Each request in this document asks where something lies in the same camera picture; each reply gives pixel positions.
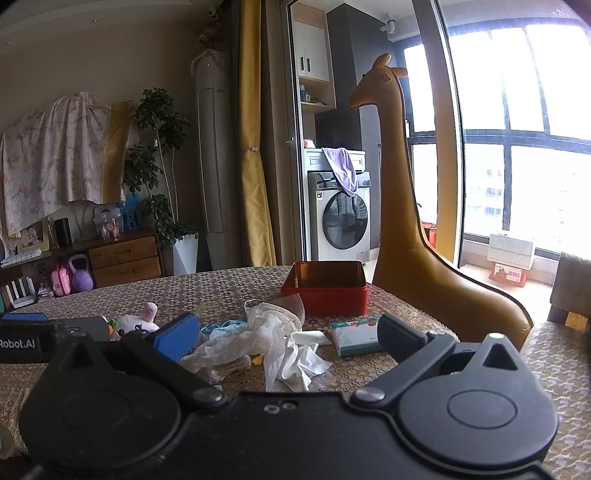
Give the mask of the pink toy case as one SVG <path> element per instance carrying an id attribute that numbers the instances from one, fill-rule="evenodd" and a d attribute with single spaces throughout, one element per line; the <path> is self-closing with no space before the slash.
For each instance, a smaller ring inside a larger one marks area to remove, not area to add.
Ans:
<path id="1" fill-rule="evenodd" d="M 54 295 L 62 297 L 71 293 L 71 275 L 67 267 L 56 264 L 50 274 Z"/>

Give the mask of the wooden drawer cabinet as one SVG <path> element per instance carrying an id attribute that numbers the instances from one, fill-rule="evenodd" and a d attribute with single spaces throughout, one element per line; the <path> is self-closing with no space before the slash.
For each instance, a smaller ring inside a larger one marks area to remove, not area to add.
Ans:
<path id="1" fill-rule="evenodd" d="M 56 264 L 70 271 L 68 259 L 76 254 L 84 254 L 89 260 L 93 289 L 155 279 L 163 274 L 156 236 L 149 229 L 123 233 L 114 240 L 89 240 L 65 249 L 32 250 L 1 261 L 1 310 L 18 309 L 55 296 L 50 274 Z M 71 293 L 77 293 L 72 275 Z"/>

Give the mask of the white bunny plush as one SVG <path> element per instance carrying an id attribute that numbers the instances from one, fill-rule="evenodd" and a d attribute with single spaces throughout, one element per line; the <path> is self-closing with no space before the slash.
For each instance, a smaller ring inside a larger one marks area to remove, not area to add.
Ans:
<path id="1" fill-rule="evenodd" d="M 109 339 L 117 341 L 127 333 L 143 331 L 155 332 L 159 326 L 154 322 L 158 307 L 153 302 L 146 302 L 140 315 L 122 315 L 109 322 Z"/>

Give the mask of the standing air conditioner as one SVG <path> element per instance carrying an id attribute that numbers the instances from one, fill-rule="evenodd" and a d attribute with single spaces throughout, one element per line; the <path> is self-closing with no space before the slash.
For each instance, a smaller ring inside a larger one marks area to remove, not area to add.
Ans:
<path id="1" fill-rule="evenodd" d="M 228 55 L 205 50 L 190 64 L 195 85 L 204 226 L 214 270 L 242 265 Z"/>

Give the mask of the floral cloth cover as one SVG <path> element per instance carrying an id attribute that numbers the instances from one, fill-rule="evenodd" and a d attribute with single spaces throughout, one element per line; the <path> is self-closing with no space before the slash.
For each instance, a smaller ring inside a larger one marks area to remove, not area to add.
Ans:
<path id="1" fill-rule="evenodd" d="M 135 139 L 131 103 L 101 105 L 87 92 L 24 115 L 1 135 L 1 238 L 75 201 L 122 199 L 124 157 Z"/>

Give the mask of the white washing machine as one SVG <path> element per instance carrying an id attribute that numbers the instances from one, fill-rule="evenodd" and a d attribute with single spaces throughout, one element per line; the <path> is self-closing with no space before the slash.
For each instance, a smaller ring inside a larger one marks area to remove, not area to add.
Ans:
<path id="1" fill-rule="evenodd" d="M 358 190 L 342 190 L 321 149 L 303 151 L 305 258 L 370 261 L 370 173 L 366 153 L 352 151 Z"/>

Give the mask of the potted green plant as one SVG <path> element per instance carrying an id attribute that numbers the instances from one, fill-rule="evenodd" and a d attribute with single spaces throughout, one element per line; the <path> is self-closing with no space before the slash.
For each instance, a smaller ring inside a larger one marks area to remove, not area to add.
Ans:
<path id="1" fill-rule="evenodd" d="M 179 220 L 176 153 L 183 147 L 190 122 L 174 107 L 172 96 L 159 87 L 145 89 L 131 115 L 140 139 L 126 150 L 123 186 L 143 193 L 140 211 L 161 247 L 171 247 L 197 228 Z"/>

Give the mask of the black speaker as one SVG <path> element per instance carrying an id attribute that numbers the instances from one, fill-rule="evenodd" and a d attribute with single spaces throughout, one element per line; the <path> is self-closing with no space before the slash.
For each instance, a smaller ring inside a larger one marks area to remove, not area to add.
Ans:
<path id="1" fill-rule="evenodd" d="M 73 241 L 71 237 L 69 219 L 67 217 L 55 219 L 53 222 L 53 228 L 57 246 L 60 249 L 71 247 Z"/>

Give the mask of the picture frame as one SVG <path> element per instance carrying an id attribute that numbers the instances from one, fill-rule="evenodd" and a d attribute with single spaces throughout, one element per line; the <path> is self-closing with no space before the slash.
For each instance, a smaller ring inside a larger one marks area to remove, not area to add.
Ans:
<path id="1" fill-rule="evenodd" d="M 50 249 L 50 235 L 48 220 L 43 219 L 21 231 L 21 239 L 18 245 L 20 253 L 39 250 L 45 252 Z"/>

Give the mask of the purple kettlebell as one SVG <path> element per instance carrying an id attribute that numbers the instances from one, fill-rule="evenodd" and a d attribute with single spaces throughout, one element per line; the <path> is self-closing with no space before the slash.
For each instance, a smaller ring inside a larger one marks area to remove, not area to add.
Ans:
<path id="1" fill-rule="evenodd" d="M 76 292 L 86 292 L 94 288 L 94 281 L 89 270 L 90 263 L 86 255 L 70 256 L 68 267 L 72 275 L 72 286 Z"/>

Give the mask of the purple cloth on washer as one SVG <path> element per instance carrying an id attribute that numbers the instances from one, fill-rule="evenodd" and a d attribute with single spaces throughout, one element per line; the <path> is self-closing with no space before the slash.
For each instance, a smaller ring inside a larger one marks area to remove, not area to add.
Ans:
<path id="1" fill-rule="evenodd" d="M 335 179 L 341 186 L 342 191 L 349 197 L 355 197 L 358 190 L 356 183 L 356 169 L 349 155 L 349 151 L 344 147 L 325 148 L 322 147 L 322 154 L 329 163 Z"/>

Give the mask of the tissue pack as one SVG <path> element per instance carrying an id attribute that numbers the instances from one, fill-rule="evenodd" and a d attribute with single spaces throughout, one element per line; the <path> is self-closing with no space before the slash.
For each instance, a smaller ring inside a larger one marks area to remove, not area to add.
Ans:
<path id="1" fill-rule="evenodd" d="M 329 326 L 332 343 L 339 357 L 381 352 L 378 339 L 378 318 L 334 322 Z"/>

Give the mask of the yellow curtain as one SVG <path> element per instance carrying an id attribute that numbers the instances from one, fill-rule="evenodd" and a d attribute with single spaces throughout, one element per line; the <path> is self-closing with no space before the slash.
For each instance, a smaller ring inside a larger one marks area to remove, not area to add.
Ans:
<path id="1" fill-rule="evenodd" d="M 260 110 L 260 27 L 262 3 L 240 3 L 238 111 L 240 179 L 249 258 L 255 266 L 276 265 L 273 226 L 270 219 L 266 177 L 260 155 L 262 110 Z"/>

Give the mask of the white plant pot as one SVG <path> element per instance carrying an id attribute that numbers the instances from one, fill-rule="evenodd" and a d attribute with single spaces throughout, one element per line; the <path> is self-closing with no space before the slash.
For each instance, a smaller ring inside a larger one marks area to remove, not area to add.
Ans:
<path id="1" fill-rule="evenodd" d="M 177 240 L 171 247 L 173 275 L 197 272 L 198 235 L 189 234 Z"/>

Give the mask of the red and white crate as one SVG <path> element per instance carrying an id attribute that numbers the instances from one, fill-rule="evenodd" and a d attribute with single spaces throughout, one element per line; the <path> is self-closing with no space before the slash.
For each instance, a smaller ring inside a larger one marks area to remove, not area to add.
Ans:
<path id="1" fill-rule="evenodd" d="M 505 233 L 491 234 L 487 252 L 491 264 L 489 279 L 524 287 L 534 256 L 535 244 L 531 239 L 514 238 Z"/>

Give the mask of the red tin box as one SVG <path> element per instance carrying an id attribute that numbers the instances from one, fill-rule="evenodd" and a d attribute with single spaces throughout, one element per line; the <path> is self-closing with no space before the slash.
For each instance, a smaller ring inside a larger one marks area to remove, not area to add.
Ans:
<path id="1" fill-rule="evenodd" d="M 356 317 L 368 312 L 369 287 L 359 261 L 296 262 L 280 294 L 300 296 L 305 315 L 311 317 Z"/>

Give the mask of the blue cartoon face mask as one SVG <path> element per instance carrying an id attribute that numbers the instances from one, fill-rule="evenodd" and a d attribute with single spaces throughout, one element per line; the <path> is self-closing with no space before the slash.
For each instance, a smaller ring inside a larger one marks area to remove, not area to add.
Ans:
<path id="1" fill-rule="evenodd" d="M 207 340 L 213 340 L 215 338 L 228 335 L 233 331 L 242 331 L 249 327 L 249 324 L 242 320 L 226 320 L 221 323 L 205 325 L 200 329 L 202 335 Z"/>

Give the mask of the white cloth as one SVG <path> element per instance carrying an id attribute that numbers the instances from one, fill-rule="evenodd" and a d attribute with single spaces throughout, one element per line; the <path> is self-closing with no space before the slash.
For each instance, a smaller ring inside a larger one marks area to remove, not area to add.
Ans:
<path id="1" fill-rule="evenodd" d="M 296 393 L 310 389 L 312 379 L 325 374 L 332 363 L 318 355 L 331 342 L 320 330 L 304 330 L 304 321 L 283 306 L 262 302 L 246 310 L 246 325 L 211 337 L 180 360 L 186 370 L 230 364 L 236 360 L 263 358 L 267 392 L 286 387 Z"/>

